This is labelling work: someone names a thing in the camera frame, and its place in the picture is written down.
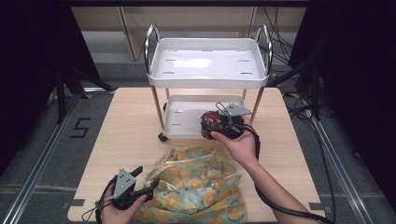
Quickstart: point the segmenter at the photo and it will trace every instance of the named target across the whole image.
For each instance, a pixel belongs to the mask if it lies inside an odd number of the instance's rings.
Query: white metal cart
[[[156,35],[157,46],[149,58],[149,39]],[[264,59],[259,48],[262,32],[266,35]],[[145,42],[145,63],[160,119],[161,141],[171,139],[200,139],[201,116],[216,110],[216,102],[224,105],[244,105],[248,89],[260,89],[253,108],[254,120],[262,98],[272,62],[272,43],[265,25],[256,38],[160,38],[156,24],[148,28]],[[166,90],[163,107],[157,88]],[[241,89],[241,95],[170,95],[169,89]]]

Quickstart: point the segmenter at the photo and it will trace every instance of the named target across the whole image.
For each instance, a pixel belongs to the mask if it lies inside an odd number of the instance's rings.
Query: hand
[[[105,197],[109,197],[114,189],[114,184],[108,188]],[[145,202],[147,195],[139,197],[128,209],[119,210],[114,207],[112,202],[105,202],[104,208],[101,213],[101,219],[103,224],[130,224],[132,216],[137,209]]]
[[[242,116],[244,124],[251,126],[251,121],[247,116]],[[244,133],[236,138],[230,139],[222,133],[210,133],[215,139],[223,143],[231,154],[231,157],[245,167],[245,164],[257,161],[255,139],[251,132]]]

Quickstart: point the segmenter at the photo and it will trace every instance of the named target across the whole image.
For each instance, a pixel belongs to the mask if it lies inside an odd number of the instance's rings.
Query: yellow flower pattern
[[[173,147],[146,175],[146,186],[161,181],[153,200],[132,223],[245,223],[247,210],[238,185],[241,175],[223,155],[207,146]]]

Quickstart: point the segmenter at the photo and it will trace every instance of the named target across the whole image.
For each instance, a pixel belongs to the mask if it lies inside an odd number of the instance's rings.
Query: cart handle
[[[152,74],[151,71],[151,62],[149,61],[149,38],[151,37],[152,31],[154,30],[155,35],[157,37],[157,43],[160,43],[160,32],[158,31],[158,27],[155,23],[152,23],[148,28],[148,33],[146,34],[146,41],[145,41],[145,64],[146,70],[149,75]]]
[[[267,76],[268,76],[270,74],[271,65],[272,65],[273,47],[272,47],[271,37],[269,36],[268,29],[265,25],[262,25],[261,27],[259,27],[259,30],[257,31],[257,34],[256,34],[256,38],[254,40],[256,41],[257,44],[259,44],[260,34],[262,33],[262,31],[264,31],[265,37],[267,39],[266,47],[268,48],[268,59],[265,60],[265,62],[266,62],[265,67],[267,68]]]

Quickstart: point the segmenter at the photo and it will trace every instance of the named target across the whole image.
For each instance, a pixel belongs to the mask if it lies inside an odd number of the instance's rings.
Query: cart tray
[[[249,38],[163,38],[148,81],[157,88],[258,89],[268,75]]]
[[[201,116],[206,111],[217,111],[217,102],[244,106],[239,95],[172,95],[166,104],[163,135],[169,139],[204,139]]]

